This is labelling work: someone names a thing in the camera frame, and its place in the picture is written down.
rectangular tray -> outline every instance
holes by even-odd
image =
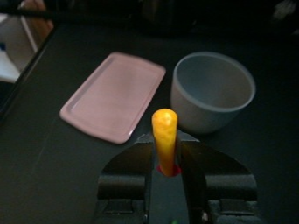
[[[124,143],[164,73],[151,61],[112,52],[64,104],[60,118],[93,137]]]

black surface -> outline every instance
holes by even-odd
[[[58,117],[62,104],[113,51],[144,57],[167,69],[121,145],[83,134]],[[297,44],[204,34],[157,38],[137,31],[64,24],[22,74],[0,122],[0,223],[91,223],[100,171],[151,131],[152,113],[169,107],[175,64],[197,51],[227,54],[247,67],[256,80],[256,98],[225,128],[196,137],[251,170],[267,223],[299,222]]]

black table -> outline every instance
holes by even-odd
[[[152,113],[169,107],[175,64],[197,51],[227,54],[247,67],[256,98],[225,128],[196,137],[252,171],[267,223],[299,223],[297,44],[207,33],[157,37],[85,24],[61,24],[50,35],[22,73],[0,122],[0,223],[89,223],[99,173],[151,132]],[[112,52],[133,54],[167,69],[135,132],[120,145],[85,135],[58,116]]]

gray cup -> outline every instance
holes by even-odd
[[[220,129],[249,104],[256,85],[248,70],[228,56],[196,52],[177,63],[172,75],[172,110],[179,127],[207,134]]]

yellow object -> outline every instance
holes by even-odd
[[[171,177],[173,175],[177,115],[168,108],[156,110],[152,116],[152,125],[160,169],[164,176]]]

